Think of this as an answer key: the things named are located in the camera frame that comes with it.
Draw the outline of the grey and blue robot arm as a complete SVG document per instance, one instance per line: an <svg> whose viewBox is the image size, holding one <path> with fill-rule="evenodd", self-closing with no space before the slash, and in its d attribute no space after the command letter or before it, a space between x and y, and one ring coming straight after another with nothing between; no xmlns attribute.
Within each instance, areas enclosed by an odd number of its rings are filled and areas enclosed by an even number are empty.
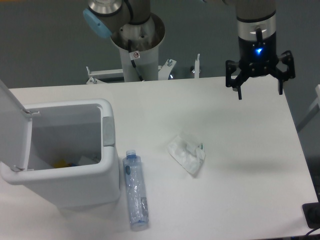
<svg viewBox="0 0 320 240"><path fill-rule="evenodd" d="M225 63L225 85L241 94L249 78L271 75L283 93L284 82L296 76L294 58L276 53L276 3L273 0L232 0L235 7L239 61ZM163 21L151 12L148 0L90 0L83 17L96 35L111 39L120 52L124 80L159 79L159 46Z"/></svg>

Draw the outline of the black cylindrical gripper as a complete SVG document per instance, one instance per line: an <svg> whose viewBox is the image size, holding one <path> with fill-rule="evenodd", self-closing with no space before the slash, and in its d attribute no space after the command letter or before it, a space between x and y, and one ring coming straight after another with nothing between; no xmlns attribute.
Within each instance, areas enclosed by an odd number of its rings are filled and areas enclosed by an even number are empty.
<svg viewBox="0 0 320 240"><path fill-rule="evenodd" d="M276 36L272 35L262 41L238 39L240 60L225 62L225 86L232 88L242 100L241 86L249 78L271 75L278 80L278 93L283 94L284 82L296 77L295 62L290 50L277 56ZM277 65L286 65L286 71L281 71ZM239 74L232 78L232 74L240 69Z"/></svg>

